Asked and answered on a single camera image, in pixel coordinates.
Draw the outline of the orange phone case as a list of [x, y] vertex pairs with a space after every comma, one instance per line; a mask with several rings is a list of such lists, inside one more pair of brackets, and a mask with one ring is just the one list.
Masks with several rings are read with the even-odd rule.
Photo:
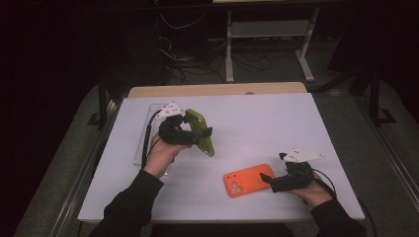
[[274, 172], [268, 164], [260, 164], [224, 174], [223, 182], [227, 194], [231, 198], [237, 198], [267, 189], [270, 185], [262, 180], [262, 174], [269, 178], [274, 177]]

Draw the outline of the green phone case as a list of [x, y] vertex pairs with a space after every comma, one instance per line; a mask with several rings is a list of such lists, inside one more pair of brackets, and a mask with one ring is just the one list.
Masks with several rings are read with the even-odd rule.
[[[198, 112], [196, 112], [192, 109], [187, 109], [185, 111], [185, 115], [189, 119], [189, 122], [190, 122], [189, 125], [190, 125], [190, 128], [191, 128], [191, 132], [196, 137], [198, 137], [198, 131], [200, 129], [204, 129], [204, 128], [208, 127], [205, 117], [203, 115], [201, 115], [200, 113], [198, 113]], [[211, 141], [211, 137], [198, 138], [197, 146], [199, 147], [199, 149], [201, 151], [203, 151], [209, 157], [212, 157], [215, 154], [214, 148], [213, 148], [213, 145], [212, 145], [212, 141]]]

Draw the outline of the white metal desk frame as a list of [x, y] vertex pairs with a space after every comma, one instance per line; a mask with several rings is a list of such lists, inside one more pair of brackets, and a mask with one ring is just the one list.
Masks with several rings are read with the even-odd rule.
[[305, 55], [317, 22], [320, 9], [314, 8], [307, 20], [278, 20], [278, 21], [245, 21], [232, 20], [232, 12], [227, 13], [226, 22], [226, 57], [225, 57], [225, 80], [227, 83], [234, 82], [231, 42], [233, 39], [250, 38], [290, 38], [303, 37], [302, 45], [295, 51], [296, 59], [307, 82], [313, 82], [314, 76], [306, 61]]

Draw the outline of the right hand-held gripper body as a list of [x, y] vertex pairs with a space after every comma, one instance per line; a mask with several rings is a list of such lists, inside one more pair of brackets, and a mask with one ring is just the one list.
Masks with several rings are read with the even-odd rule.
[[307, 187], [314, 180], [309, 161], [324, 158], [321, 153], [299, 148], [284, 153], [288, 154], [284, 160], [288, 173], [285, 176], [272, 179], [270, 185], [274, 193]]

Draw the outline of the person's right hand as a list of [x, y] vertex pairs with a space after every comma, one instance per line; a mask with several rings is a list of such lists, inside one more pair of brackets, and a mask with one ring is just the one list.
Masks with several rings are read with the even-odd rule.
[[322, 188], [315, 181], [312, 181], [307, 187], [291, 190], [290, 194], [296, 195], [303, 199], [310, 207], [315, 208], [327, 201], [332, 200], [330, 195], [324, 188]]

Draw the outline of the metal floor rail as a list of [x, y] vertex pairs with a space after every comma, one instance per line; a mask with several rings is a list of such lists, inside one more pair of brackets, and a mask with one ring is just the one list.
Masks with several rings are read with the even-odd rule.
[[399, 154], [396, 152], [394, 146], [390, 143], [389, 138], [384, 134], [380, 123], [374, 121], [369, 112], [366, 103], [361, 98], [354, 99], [355, 104], [359, 108], [361, 114], [370, 125], [373, 133], [375, 134], [380, 146], [383, 148], [386, 157], [389, 160], [389, 164], [400, 180], [402, 187], [407, 192], [407, 195], [411, 199], [412, 203], [419, 209], [419, 186], [412, 178], [411, 174], [407, 170], [407, 167], [400, 159]]
[[95, 108], [84, 104], [62, 140], [50, 165], [50, 187], [55, 188], [58, 210], [52, 218], [47, 237], [64, 237], [78, 223], [83, 199], [111, 132], [119, 107], [106, 102]]

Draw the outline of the black metal stand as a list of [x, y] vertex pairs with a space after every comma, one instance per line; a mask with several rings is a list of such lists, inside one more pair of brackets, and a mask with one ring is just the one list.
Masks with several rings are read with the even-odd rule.
[[370, 83], [370, 118], [372, 119], [374, 125], [377, 127], [381, 127], [383, 124], [386, 123], [396, 123], [394, 116], [390, 113], [388, 109], [381, 109], [379, 107], [379, 90], [379, 69], [376, 64], [373, 64]]
[[105, 76], [101, 75], [97, 85], [98, 111], [90, 115], [88, 125], [96, 125], [99, 130], [103, 129], [110, 117], [113, 100], [108, 92]]

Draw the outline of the wooden table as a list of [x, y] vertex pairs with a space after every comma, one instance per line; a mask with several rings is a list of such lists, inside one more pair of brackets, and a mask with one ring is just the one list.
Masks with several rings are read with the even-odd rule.
[[129, 91], [128, 97], [132, 99], [159, 97], [294, 94], [306, 92], [307, 90], [305, 86], [300, 82], [273, 82], [134, 87]]

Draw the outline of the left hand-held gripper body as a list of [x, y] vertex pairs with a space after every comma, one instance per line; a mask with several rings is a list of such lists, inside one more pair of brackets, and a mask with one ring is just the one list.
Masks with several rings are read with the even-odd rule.
[[185, 113], [183, 109], [181, 110], [180, 115], [169, 117], [160, 124], [158, 135], [168, 144], [197, 145], [198, 138], [190, 130], [185, 130], [182, 127], [181, 119]]

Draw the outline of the clear plastic tray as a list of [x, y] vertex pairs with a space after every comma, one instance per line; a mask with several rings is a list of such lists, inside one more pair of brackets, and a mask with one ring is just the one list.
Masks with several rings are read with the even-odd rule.
[[145, 117], [144, 128], [142, 130], [136, 152], [133, 158], [133, 165], [141, 169], [144, 165], [151, 146], [152, 136], [155, 135], [160, 124], [169, 117], [180, 115], [182, 110], [174, 103], [169, 104], [151, 104]]

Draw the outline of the white table cover board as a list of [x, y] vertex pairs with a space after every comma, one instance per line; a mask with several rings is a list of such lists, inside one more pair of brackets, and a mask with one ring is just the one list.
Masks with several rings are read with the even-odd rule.
[[[133, 160], [151, 107], [170, 98], [123, 101], [78, 218], [102, 220], [105, 207], [127, 188], [138, 172]], [[229, 172], [268, 164], [285, 174], [282, 152], [295, 148], [319, 154], [312, 167], [333, 182], [348, 214], [362, 219], [354, 191], [336, 154], [312, 96], [308, 93], [178, 97], [176, 104], [202, 114], [212, 129], [215, 154], [197, 147], [183, 150], [163, 177], [153, 222], [289, 222], [308, 220], [309, 208], [287, 193], [259, 191], [230, 197], [223, 183]]]

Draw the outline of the person's left hand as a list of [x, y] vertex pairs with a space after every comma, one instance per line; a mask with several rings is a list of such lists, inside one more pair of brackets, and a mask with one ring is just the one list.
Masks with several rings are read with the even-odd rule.
[[187, 145], [168, 144], [158, 134], [155, 134], [152, 137], [152, 148], [147, 156], [143, 171], [157, 179], [161, 178], [175, 157], [186, 148]]

